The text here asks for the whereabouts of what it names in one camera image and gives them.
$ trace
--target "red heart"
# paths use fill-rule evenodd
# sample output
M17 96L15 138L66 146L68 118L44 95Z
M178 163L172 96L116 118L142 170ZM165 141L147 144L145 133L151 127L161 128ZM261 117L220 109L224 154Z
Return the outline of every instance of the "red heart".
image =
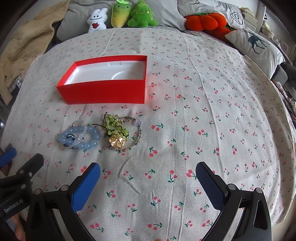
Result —
M93 28L97 28L98 26L99 26L98 23L93 23L93 24L92 24L92 27L93 27Z

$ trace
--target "green and yellow plush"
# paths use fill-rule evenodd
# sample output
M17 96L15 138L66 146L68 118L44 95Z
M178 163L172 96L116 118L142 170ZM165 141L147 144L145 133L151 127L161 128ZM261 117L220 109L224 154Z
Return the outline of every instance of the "green and yellow plush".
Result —
M121 28L131 13L131 5L124 0L117 0L113 5L111 24L114 28Z
M148 28L157 26L157 21L153 18L153 12L145 1L140 0L131 12L131 19L128 21L129 27Z

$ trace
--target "open red box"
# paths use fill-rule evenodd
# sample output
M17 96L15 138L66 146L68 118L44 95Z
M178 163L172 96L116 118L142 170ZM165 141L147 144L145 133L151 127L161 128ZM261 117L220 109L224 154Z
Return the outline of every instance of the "open red box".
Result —
M74 62L57 89L67 104L144 104L145 55L119 55Z

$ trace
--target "stack of books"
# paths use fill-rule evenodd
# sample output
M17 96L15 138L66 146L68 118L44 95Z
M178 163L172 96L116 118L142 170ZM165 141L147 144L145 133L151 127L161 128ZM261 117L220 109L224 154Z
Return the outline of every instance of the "stack of books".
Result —
M250 9L245 7L241 8L241 12L244 18L245 25L255 32L258 24L258 20L256 19L255 15Z

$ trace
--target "plush toy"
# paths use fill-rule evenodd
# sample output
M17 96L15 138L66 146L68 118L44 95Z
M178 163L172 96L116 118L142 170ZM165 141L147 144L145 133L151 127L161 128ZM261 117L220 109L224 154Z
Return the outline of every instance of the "plush toy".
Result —
M153 12L145 1L140 0L131 12L131 19L128 21L129 27L148 28L157 26L158 22L153 18Z
M222 40L225 43L229 41L225 38L225 35L231 32L229 28L226 28L227 20L220 13L202 13L199 15L191 15L185 17L187 19L186 28L194 31L205 31L206 33Z
M125 0L116 0L113 5L111 24L114 28L121 28L127 21L131 13L131 5Z
M96 9L92 12L91 16L87 20L87 23L89 24L89 33L107 29L104 22L107 21L107 8L103 8L102 10Z

